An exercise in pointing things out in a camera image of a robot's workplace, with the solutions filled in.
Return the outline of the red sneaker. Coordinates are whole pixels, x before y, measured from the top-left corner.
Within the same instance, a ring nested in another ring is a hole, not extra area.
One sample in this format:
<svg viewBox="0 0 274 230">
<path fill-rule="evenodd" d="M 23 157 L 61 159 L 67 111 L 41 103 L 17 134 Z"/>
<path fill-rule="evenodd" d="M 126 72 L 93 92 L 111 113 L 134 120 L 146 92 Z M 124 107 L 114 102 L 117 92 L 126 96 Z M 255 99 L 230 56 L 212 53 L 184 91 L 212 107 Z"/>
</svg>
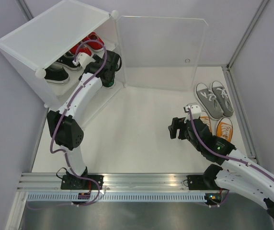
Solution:
<svg viewBox="0 0 274 230">
<path fill-rule="evenodd" d="M 88 34 L 82 41 L 89 41 L 86 45 L 89 46 L 95 53 L 100 53 L 103 51 L 104 41 L 95 32 Z"/>
<path fill-rule="evenodd" d="M 75 45 L 74 47 L 72 47 L 69 51 L 70 51 L 72 54 L 75 54 L 76 51 L 77 51 L 77 49 L 78 49 L 78 47 L 79 47 L 79 45 L 80 45 L 80 43 L 76 44 L 76 45 Z M 83 46 L 79 49 L 78 53 L 86 53 L 86 54 L 88 54 L 89 56 L 92 56 L 91 50 L 90 50 L 86 45 L 83 45 Z"/>
</svg>

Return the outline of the green sneaker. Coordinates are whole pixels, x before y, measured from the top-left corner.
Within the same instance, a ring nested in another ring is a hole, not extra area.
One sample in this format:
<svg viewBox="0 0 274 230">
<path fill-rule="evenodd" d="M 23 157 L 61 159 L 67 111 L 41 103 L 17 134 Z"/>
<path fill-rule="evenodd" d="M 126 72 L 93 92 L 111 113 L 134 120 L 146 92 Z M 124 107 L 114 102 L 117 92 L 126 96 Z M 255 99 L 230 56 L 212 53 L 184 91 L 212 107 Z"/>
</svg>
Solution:
<svg viewBox="0 0 274 230">
<path fill-rule="evenodd" d="M 107 89 L 111 89 L 111 88 L 114 87 L 114 85 L 115 85 L 115 80 L 110 81 L 110 82 L 106 82 L 103 86 Z"/>
</svg>

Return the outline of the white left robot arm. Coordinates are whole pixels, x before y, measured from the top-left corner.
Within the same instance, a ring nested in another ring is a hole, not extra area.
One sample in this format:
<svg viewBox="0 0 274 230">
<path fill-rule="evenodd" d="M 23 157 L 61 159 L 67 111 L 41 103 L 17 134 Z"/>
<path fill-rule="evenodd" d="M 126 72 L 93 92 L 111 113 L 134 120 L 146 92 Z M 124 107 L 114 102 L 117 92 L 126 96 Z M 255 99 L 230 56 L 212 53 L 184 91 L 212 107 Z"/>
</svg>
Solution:
<svg viewBox="0 0 274 230">
<path fill-rule="evenodd" d="M 73 63 L 80 64 L 83 68 L 79 83 L 62 106 L 56 111 L 48 112 L 47 122 L 52 138 L 50 152 L 64 153 L 69 173 L 73 175 L 71 183 L 82 190 L 88 185 L 87 167 L 80 147 L 84 138 L 82 115 L 99 89 L 113 87 L 115 74 L 121 69 L 122 60 L 119 54 L 108 50 L 102 57 L 79 53 Z"/>
</svg>

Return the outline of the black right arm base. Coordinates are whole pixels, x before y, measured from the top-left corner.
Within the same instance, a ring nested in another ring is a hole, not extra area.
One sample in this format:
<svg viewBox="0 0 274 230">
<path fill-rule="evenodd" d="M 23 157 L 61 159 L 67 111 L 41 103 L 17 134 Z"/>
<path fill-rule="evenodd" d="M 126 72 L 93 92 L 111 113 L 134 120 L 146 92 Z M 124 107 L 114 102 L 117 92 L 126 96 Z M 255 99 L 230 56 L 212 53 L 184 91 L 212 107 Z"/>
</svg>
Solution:
<svg viewBox="0 0 274 230">
<path fill-rule="evenodd" d="M 220 187 L 216 185 L 213 179 L 204 177 L 201 174 L 187 175 L 187 181 L 189 190 L 220 190 Z"/>
</svg>

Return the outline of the black sneaker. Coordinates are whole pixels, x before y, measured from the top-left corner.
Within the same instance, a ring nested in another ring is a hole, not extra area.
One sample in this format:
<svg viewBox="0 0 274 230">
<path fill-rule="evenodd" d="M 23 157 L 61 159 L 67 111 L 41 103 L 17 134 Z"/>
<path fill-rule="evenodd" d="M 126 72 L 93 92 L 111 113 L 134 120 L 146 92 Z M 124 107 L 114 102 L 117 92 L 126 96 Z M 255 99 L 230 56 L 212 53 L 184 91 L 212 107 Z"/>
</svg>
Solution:
<svg viewBox="0 0 274 230">
<path fill-rule="evenodd" d="M 81 69 L 80 64 L 77 66 L 73 63 L 74 55 L 70 52 L 66 52 L 64 55 L 62 55 L 60 58 L 58 58 L 55 63 L 62 65 L 66 68 L 68 68 L 71 71 L 78 71 Z"/>
<path fill-rule="evenodd" d="M 53 84 L 67 84 L 70 77 L 63 67 L 48 67 L 44 79 Z"/>
</svg>

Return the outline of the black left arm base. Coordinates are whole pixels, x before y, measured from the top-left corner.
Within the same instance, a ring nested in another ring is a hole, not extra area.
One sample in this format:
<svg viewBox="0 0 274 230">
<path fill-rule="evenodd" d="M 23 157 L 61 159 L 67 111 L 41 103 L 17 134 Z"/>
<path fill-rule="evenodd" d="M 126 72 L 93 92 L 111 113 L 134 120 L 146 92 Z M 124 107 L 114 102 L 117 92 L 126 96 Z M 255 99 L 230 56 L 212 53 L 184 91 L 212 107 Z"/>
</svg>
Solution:
<svg viewBox="0 0 274 230">
<path fill-rule="evenodd" d="M 103 186 L 103 175 L 88 175 L 89 179 L 97 182 L 100 189 Z M 95 182 L 79 179 L 72 174 L 65 174 L 62 177 L 60 186 L 61 190 L 97 190 L 98 186 Z"/>
</svg>

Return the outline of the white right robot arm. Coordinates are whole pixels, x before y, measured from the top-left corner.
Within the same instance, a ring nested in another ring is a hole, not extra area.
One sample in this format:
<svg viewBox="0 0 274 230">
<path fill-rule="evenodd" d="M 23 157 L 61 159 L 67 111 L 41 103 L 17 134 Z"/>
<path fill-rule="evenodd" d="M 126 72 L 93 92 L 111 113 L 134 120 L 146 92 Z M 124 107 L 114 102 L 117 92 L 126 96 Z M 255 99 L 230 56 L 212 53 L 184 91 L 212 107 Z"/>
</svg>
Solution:
<svg viewBox="0 0 274 230">
<path fill-rule="evenodd" d="M 244 156 L 233 144 L 213 135 L 200 119 L 175 117 L 170 137 L 188 140 L 212 164 L 203 173 L 207 189 L 233 191 L 263 207 L 274 219 L 274 174 Z"/>
</svg>

